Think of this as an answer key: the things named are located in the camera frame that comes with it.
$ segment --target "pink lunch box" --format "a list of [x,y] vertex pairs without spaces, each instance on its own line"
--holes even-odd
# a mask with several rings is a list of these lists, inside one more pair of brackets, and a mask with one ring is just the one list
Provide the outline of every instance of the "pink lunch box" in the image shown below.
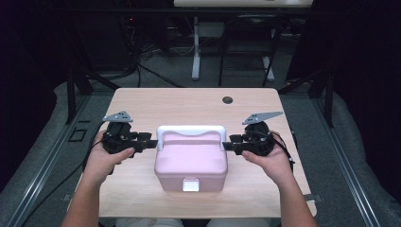
[[227,176],[222,126],[161,126],[154,172],[165,191],[220,191]]

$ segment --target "person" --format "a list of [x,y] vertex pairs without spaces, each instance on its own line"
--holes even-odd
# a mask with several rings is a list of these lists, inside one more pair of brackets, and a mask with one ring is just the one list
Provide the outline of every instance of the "person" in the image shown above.
[[[74,198],[71,201],[62,227],[98,226],[99,191],[115,165],[120,164],[131,155],[133,148],[127,148],[116,154],[109,154],[99,143],[103,132],[96,135],[95,145],[89,155],[85,171],[82,174]],[[273,134],[277,141],[280,137]],[[242,156],[250,163],[261,166],[265,173],[277,184],[280,192],[281,224],[287,226],[317,226],[305,202],[303,193],[296,182],[288,163],[288,157],[277,145],[266,156],[257,156],[249,151],[243,151]],[[267,218],[217,218],[211,219],[212,226],[269,226]],[[179,219],[173,218],[120,218],[119,226],[183,226]]]

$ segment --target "human hand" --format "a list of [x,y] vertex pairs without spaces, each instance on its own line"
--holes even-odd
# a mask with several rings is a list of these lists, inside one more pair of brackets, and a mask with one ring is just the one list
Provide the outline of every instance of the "human hand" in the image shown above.
[[[283,144],[278,132],[273,132],[273,138]],[[247,150],[242,151],[242,156],[247,161],[261,166],[265,173],[278,185],[288,177],[293,177],[288,157],[278,145],[274,145],[268,156],[258,156]]]
[[85,179],[85,181],[98,186],[106,180],[115,165],[121,164],[122,161],[134,153],[133,148],[127,148],[121,152],[110,154],[103,148],[103,144],[100,143],[103,133],[104,131],[101,131],[96,135],[95,146],[91,150],[82,176],[82,179]]

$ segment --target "table top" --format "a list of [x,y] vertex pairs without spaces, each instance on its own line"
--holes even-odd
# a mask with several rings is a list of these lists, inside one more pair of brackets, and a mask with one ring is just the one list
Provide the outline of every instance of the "table top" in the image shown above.
[[313,0],[174,0],[175,7],[310,8]]
[[[225,104],[225,96],[233,102]],[[228,137],[243,133],[242,121],[251,114],[284,110],[277,92],[267,88],[122,88],[116,90],[106,115],[121,111],[133,118],[132,131],[151,132],[156,139],[161,125],[221,125]],[[296,163],[294,176],[303,193],[310,194],[285,113],[266,123],[280,132]],[[156,152],[156,148],[145,149],[114,168],[100,188],[101,217],[280,217],[277,186],[261,167],[242,156],[228,151],[222,191],[171,192],[163,190],[154,173]],[[315,204],[308,202],[308,206],[315,216]]]

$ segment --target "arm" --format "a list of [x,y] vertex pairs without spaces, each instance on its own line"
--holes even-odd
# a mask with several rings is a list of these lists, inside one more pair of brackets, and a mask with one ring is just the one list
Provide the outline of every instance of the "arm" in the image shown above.
[[304,195],[296,182],[283,150],[275,145],[267,156],[257,156],[243,151],[246,160],[263,168],[266,174],[277,184],[280,192],[282,226],[317,226],[304,199]]
[[[95,144],[101,141],[103,132],[97,134]],[[116,154],[109,154],[101,143],[96,144],[88,158],[85,171],[82,174],[76,193],[67,215],[62,222],[66,226],[98,226],[99,191],[101,184],[114,168],[133,154],[133,148],[125,149]]]

